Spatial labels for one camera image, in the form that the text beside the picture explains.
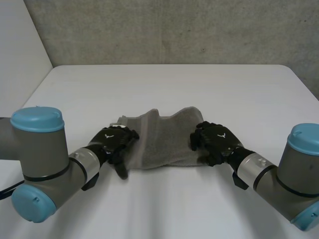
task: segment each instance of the towel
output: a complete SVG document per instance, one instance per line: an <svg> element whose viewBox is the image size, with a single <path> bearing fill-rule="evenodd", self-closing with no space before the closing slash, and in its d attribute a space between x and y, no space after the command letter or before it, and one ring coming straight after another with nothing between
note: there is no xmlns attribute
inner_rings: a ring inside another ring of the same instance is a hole
<svg viewBox="0 0 319 239"><path fill-rule="evenodd" d="M201 112L189 107L169 117L161 117L156 109L139 117L122 116L111 125L127 126L140 136L124 153L126 168L151 169L207 165L201 160L207 153L192 151L189 146L189 135L203 121Z"/></svg>

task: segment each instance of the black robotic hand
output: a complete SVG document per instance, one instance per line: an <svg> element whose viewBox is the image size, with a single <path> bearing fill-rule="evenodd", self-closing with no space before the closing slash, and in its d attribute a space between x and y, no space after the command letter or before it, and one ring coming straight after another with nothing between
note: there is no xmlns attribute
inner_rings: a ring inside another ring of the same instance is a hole
<svg viewBox="0 0 319 239"><path fill-rule="evenodd" d="M228 156L238 147L243 147L239 139L226 127L204 121L190 135L190 146L193 151L203 146L209 155L206 162L209 166L227 162Z"/></svg>
<svg viewBox="0 0 319 239"><path fill-rule="evenodd" d="M88 147L99 146L105 154L105 161L113 164L120 178L127 179L128 171L124 164L123 152L134 142L134 139L139 138L135 130L130 130L123 125L114 125L100 130Z"/></svg>

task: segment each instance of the gray wall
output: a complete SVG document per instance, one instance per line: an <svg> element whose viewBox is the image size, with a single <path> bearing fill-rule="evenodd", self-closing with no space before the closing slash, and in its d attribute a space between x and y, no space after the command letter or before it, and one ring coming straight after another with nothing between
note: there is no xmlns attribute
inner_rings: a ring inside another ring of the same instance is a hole
<svg viewBox="0 0 319 239"><path fill-rule="evenodd" d="M319 98L319 0L24 0L54 66L282 64Z"/></svg>

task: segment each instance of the white wall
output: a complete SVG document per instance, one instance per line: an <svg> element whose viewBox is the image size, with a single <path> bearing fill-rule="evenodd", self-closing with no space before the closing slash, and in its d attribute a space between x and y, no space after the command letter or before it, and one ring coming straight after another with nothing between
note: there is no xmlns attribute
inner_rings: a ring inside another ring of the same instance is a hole
<svg viewBox="0 0 319 239"><path fill-rule="evenodd" d="M21 108L51 69L23 0L0 0L0 117Z"/></svg>

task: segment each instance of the tabletop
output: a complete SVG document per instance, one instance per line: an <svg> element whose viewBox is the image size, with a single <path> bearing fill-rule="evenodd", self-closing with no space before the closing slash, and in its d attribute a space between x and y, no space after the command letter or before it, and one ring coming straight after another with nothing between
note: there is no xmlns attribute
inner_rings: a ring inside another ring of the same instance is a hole
<svg viewBox="0 0 319 239"><path fill-rule="evenodd" d="M279 164L298 123L319 123L319 101L281 65L83 65L54 68L24 105L60 109L69 153L101 128L150 109L170 116L195 106L227 126L248 149ZM1 161L0 186L22 179L19 162ZM41 224L0 202L0 238L318 239L301 232L252 189L237 188L229 165L130 171L108 165Z"/></svg>

